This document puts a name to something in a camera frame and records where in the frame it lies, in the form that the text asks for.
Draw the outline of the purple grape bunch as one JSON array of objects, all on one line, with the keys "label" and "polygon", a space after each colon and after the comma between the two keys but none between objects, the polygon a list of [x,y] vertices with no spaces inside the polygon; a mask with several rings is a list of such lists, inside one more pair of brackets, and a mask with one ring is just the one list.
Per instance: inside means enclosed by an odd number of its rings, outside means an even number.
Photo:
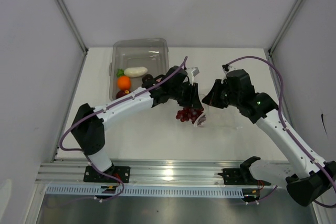
[{"label": "purple grape bunch", "polygon": [[192,124],[202,124],[206,120],[206,116],[204,114],[204,109],[195,109],[184,107],[181,110],[177,111],[175,116],[177,120],[180,122],[191,122]]}]

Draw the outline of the clear zip top bag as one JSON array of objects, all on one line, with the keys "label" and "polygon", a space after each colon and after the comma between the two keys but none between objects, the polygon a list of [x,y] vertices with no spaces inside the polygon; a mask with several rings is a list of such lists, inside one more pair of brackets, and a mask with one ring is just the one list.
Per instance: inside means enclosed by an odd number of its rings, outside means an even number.
[{"label": "clear zip top bag", "polygon": [[228,107],[224,109],[215,108],[202,102],[204,94],[199,95],[203,112],[196,118],[193,123],[197,128],[209,129],[230,129],[238,130],[240,125],[236,119],[235,108]]}]

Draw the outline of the white radish with leaves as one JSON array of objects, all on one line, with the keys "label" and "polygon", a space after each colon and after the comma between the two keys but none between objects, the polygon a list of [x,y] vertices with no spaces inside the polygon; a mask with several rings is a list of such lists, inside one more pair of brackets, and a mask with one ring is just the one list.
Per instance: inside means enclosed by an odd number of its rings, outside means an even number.
[{"label": "white radish with leaves", "polygon": [[118,69],[116,76],[119,78],[121,76],[127,76],[129,78],[137,78],[147,74],[148,69],[146,67],[131,67],[126,69]]}]

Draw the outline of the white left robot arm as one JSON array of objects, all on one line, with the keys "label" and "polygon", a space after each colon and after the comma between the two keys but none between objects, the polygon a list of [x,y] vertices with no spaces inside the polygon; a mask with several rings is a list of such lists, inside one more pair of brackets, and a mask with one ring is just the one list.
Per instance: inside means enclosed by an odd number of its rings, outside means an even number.
[{"label": "white left robot arm", "polygon": [[102,182],[114,176],[113,163],[104,150],[105,132],[113,123],[168,100],[175,100],[181,107],[201,109],[198,84],[194,81],[199,72],[197,67],[174,66],[165,75],[145,75],[140,87],[110,103],[97,107],[86,103],[79,107],[71,133]]}]

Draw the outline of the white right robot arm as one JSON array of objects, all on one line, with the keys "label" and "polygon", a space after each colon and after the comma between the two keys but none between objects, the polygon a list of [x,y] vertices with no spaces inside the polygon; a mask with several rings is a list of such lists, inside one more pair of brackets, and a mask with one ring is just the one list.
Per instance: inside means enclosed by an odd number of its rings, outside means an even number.
[{"label": "white right robot arm", "polygon": [[258,159],[240,170],[244,183],[261,179],[285,188],[301,206],[310,205],[335,187],[335,162],[327,162],[290,125],[285,126],[279,105],[268,94],[255,92],[245,70],[234,70],[224,80],[215,80],[202,102],[220,109],[236,107],[271,138],[291,164],[292,170],[285,172]]}]

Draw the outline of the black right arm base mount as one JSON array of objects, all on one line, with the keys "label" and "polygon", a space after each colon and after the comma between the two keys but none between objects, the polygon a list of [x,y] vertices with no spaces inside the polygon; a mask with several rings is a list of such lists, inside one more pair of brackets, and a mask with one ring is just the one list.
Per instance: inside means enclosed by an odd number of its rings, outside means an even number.
[{"label": "black right arm base mount", "polygon": [[271,183],[267,181],[256,180],[253,178],[249,171],[251,165],[259,160],[261,160],[260,157],[250,157],[249,159],[243,161],[238,168],[223,168],[222,171],[218,173],[218,176],[222,177],[225,185],[270,186]]}]

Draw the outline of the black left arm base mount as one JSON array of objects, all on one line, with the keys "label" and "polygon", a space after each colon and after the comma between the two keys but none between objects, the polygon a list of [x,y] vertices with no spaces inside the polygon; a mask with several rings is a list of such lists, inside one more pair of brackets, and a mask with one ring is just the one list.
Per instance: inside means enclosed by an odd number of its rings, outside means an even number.
[{"label": "black left arm base mount", "polygon": [[[120,179],[123,183],[128,183],[130,179],[131,167],[112,166],[104,173]],[[97,172],[92,166],[87,166],[83,176],[86,183],[117,183],[118,181]]]}]

